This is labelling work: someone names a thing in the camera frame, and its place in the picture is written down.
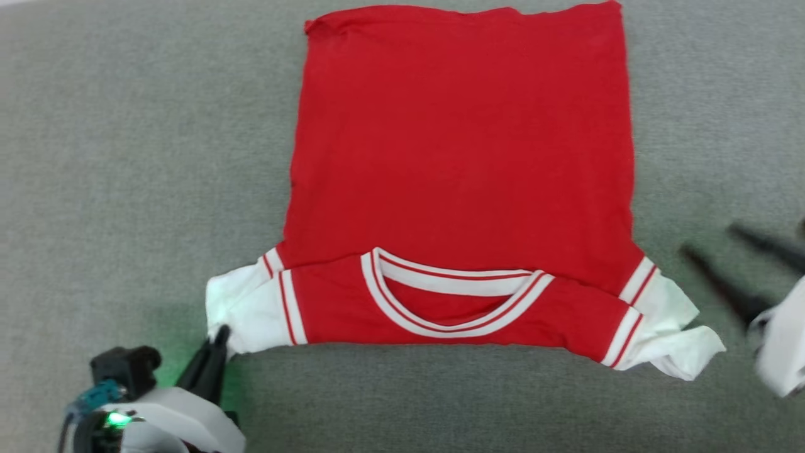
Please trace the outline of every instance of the red stripe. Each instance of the red stripe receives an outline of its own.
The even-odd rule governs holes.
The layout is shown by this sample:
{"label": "red stripe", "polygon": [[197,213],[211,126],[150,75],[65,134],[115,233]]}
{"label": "red stripe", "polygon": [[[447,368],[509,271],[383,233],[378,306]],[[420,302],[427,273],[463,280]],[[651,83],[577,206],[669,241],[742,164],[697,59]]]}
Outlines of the red stripe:
{"label": "red stripe", "polygon": [[442,331],[442,332],[465,332],[465,331],[467,331],[467,330],[475,330],[475,329],[480,329],[480,328],[481,328],[481,327],[483,327],[483,326],[487,326],[487,325],[489,325],[490,323],[497,321],[498,319],[500,319],[501,317],[503,317],[504,315],[506,315],[507,313],[509,313],[509,312],[510,312],[510,311],[511,311],[511,310],[512,310],[514,307],[516,307],[516,306],[517,306],[517,305],[520,303],[520,301],[521,301],[521,300],[522,300],[522,299],[523,299],[523,298],[524,298],[524,297],[525,297],[525,296],[526,296],[526,295],[527,295],[527,294],[528,294],[528,293],[529,293],[529,292],[530,292],[530,291],[531,291],[531,290],[534,288],[534,286],[537,284],[537,282],[538,282],[538,281],[539,281],[541,278],[543,278],[544,276],[546,276],[547,274],[546,274],[545,272],[543,272],[543,273],[539,274],[539,276],[538,276],[537,278],[535,278],[535,279],[534,279],[534,281],[532,281],[532,282],[531,282],[531,284],[528,286],[528,289],[526,289],[526,291],[525,291],[525,292],[524,292],[524,293],[523,293],[523,294],[522,294],[520,297],[518,297],[518,299],[517,299],[516,301],[514,301],[514,303],[512,303],[512,304],[509,306],[509,308],[507,308],[506,310],[503,310],[503,311],[502,311],[500,314],[498,314],[498,315],[497,315],[497,316],[495,316],[494,318],[491,318],[489,321],[482,322],[481,324],[479,324],[479,325],[477,325],[477,326],[465,327],[465,328],[463,328],[463,329],[452,329],[452,330],[441,330],[441,329],[434,329],[433,327],[430,327],[430,326],[424,326],[424,325],[422,325],[420,322],[417,322],[415,319],[411,319],[411,318],[409,318],[409,317],[408,317],[408,316],[406,316],[406,315],[405,315],[403,312],[401,312],[401,311],[400,311],[400,310],[399,310],[399,309],[398,309],[398,308],[397,308],[397,307],[396,307],[396,306],[395,306],[395,305],[394,305],[394,304],[391,302],[390,297],[388,297],[388,295],[386,295],[386,291],[385,291],[385,289],[384,289],[384,288],[383,288],[383,286],[380,284],[380,279],[379,279],[379,277],[378,277],[378,270],[377,270],[377,267],[375,266],[375,262],[374,262],[374,253],[372,254],[372,275],[374,276],[374,282],[375,282],[375,284],[378,286],[378,288],[380,288],[380,294],[382,294],[382,296],[383,296],[383,297],[386,299],[386,301],[389,303],[389,305],[391,305],[391,308],[393,308],[393,309],[394,309],[394,311],[396,311],[396,312],[397,312],[397,313],[398,313],[400,316],[402,316],[403,318],[407,319],[409,322],[412,322],[412,323],[416,324],[417,326],[420,326],[420,327],[422,327],[423,329],[428,329],[428,330],[436,330],[436,331]]}
{"label": "red stripe", "polygon": [[443,277],[447,277],[447,278],[455,278],[455,279],[458,279],[458,280],[502,280],[502,279],[506,279],[506,278],[514,278],[514,277],[517,277],[517,276],[531,276],[532,275],[531,272],[516,272],[516,271],[513,271],[514,273],[512,273],[510,275],[500,275],[500,276],[457,276],[457,275],[452,275],[452,274],[447,274],[447,273],[426,271],[426,270],[423,270],[423,269],[414,268],[414,267],[408,266],[406,264],[398,263],[397,261],[394,261],[391,258],[387,258],[385,256],[380,256],[380,259],[384,260],[384,261],[388,261],[389,263],[392,263],[395,266],[399,266],[400,268],[407,269],[409,271],[414,271],[414,272],[417,272],[417,273],[420,273],[420,274],[425,274],[425,275],[429,275],[429,276],[443,276]]}
{"label": "red stripe", "polygon": [[654,275],[654,272],[656,272],[656,271],[657,271],[657,265],[656,264],[652,265],[651,266],[651,271],[649,272],[649,275],[643,281],[643,284],[640,285],[640,289],[638,289],[638,293],[634,295],[634,299],[632,299],[632,301],[629,303],[629,306],[634,306],[634,304],[637,303],[638,299],[640,298],[640,295],[643,294],[643,289],[646,289],[646,286],[649,284],[649,280],[651,280],[651,277]]}
{"label": "red stripe", "polygon": [[291,318],[288,317],[288,303],[285,301],[285,285],[283,284],[282,274],[279,276],[279,292],[283,296],[283,310],[285,311],[285,324],[288,326],[288,334],[291,336],[291,343],[296,346],[296,337],[294,337],[294,331],[291,329]]}
{"label": "red stripe", "polygon": [[634,323],[634,326],[632,326],[632,331],[629,332],[629,336],[626,337],[626,341],[623,343],[623,347],[621,348],[621,353],[617,355],[617,359],[615,359],[615,362],[612,365],[610,365],[610,368],[615,368],[617,364],[621,362],[621,359],[623,358],[623,353],[626,352],[626,348],[629,346],[629,342],[632,341],[632,336],[634,335],[634,332],[637,331],[638,326],[640,325],[640,322],[642,322],[642,320],[643,315],[641,314],[638,317],[638,321]]}
{"label": "red stripe", "polygon": [[262,262],[266,265],[266,270],[268,271],[268,280],[274,278],[274,273],[271,271],[271,265],[268,264],[268,258],[265,255],[262,256]]}

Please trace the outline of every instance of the sleeve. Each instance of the sleeve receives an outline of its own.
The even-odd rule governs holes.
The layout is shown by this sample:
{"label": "sleeve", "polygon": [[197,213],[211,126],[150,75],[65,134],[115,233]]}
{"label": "sleeve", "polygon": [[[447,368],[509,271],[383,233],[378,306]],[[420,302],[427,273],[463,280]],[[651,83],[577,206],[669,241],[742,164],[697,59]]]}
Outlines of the sleeve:
{"label": "sleeve", "polygon": [[275,277],[261,257],[256,264],[211,278],[206,293],[209,337],[229,325],[230,354],[306,343],[293,292],[286,291],[292,285],[291,271]]}
{"label": "sleeve", "polygon": [[725,351],[724,344],[709,327],[683,330],[698,310],[672,281],[654,284],[663,297],[655,297],[645,313],[608,293],[558,277],[538,303],[570,352],[616,370],[651,362],[669,376],[693,380],[715,354]]}

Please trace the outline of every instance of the black cable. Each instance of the black cable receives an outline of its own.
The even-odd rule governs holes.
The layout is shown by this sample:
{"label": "black cable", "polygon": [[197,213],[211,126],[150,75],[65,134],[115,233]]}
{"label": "black cable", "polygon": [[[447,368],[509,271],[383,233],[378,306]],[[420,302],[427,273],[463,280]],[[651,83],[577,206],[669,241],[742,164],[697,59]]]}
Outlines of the black cable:
{"label": "black cable", "polygon": [[56,453],[64,453],[64,445],[67,443],[67,431],[70,429],[73,416],[73,413],[64,416],[64,423],[61,425],[61,434],[59,434],[59,447]]}

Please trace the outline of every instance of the red fabric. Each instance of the red fabric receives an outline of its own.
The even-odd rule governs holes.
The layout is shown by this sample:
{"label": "red fabric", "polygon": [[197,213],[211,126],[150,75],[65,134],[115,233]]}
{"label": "red fabric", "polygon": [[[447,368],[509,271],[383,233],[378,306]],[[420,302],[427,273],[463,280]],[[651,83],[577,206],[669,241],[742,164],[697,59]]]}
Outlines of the red fabric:
{"label": "red fabric", "polygon": [[643,257],[620,8],[371,6],[309,22],[285,268],[379,246],[618,295]]}
{"label": "red fabric", "polygon": [[[465,338],[434,338],[406,330],[378,308],[366,284],[360,256],[303,266],[290,272],[309,343],[513,343],[564,347],[570,352],[601,362],[621,321],[634,310],[607,293],[556,277],[526,311],[500,330]],[[543,274],[543,277],[550,278],[548,274]],[[419,302],[430,300],[431,303],[419,303],[416,314],[438,323],[439,320],[431,314],[439,316],[444,312],[443,307],[435,302],[442,300],[440,298],[445,295],[412,287],[399,291],[404,286],[399,282],[390,286],[395,298],[410,309],[413,308],[413,300],[408,297],[418,293]],[[454,300],[460,297],[470,306],[479,308],[475,316],[468,316],[462,322],[486,314],[489,307],[485,305],[492,299],[450,297]],[[618,344],[618,350],[622,353],[627,344]]]}

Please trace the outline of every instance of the gray fabric surface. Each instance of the gray fabric surface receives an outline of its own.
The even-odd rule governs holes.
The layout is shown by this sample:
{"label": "gray fabric surface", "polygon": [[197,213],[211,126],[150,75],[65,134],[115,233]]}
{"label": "gray fabric surface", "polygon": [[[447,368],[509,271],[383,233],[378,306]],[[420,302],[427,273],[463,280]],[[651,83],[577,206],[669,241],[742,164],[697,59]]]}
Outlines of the gray fabric surface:
{"label": "gray fabric surface", "polygon": [[[368,0],[65,0],[0,9],[0,449],[50,451],[87,362],[150,344],[174,379],[204,283],[281,235],[305,19]],[[431,0],[525,12],[572,0]],[[676,253],[748,285],[795,276],[735,218],[805,214],[805,5],[627,0],[635,238],[722,334],[693,383],[525,347],[279,348],[235,361],[249,451],[805,451],[805,400],[753,374],[729,313]]]}

